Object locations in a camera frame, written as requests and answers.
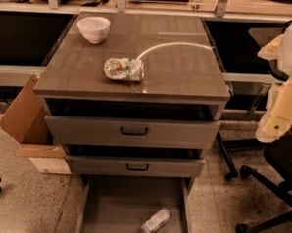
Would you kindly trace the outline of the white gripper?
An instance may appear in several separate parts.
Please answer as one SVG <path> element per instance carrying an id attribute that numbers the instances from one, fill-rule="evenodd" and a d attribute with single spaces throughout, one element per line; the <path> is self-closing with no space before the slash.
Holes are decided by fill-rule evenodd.
<path id="1" fill-rule="evenodd" d="M 259 58 L 276 60 L 282 34 L 261 48 L 257 54 Z M 271 143 L 279 139 L 292 127 L 292 79 L 282 85 L 274 84 L 267 98 L 267 109 L 263 114 L 255 137 L 261 142 Z"/>

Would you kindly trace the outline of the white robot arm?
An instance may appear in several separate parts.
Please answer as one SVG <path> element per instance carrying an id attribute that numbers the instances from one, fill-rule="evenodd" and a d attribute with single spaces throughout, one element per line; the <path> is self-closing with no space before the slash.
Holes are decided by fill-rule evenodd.
<path id="1" fill-rule="evenodd" d="M 262 47 L 258 56 L 277 60 L 278 69 L 288 75 L 282 85 L 273 85 L 269 90 L 267 109 L 255 132 L 259 141 L 271 143 L 292 127 L 292 24 Z"/>

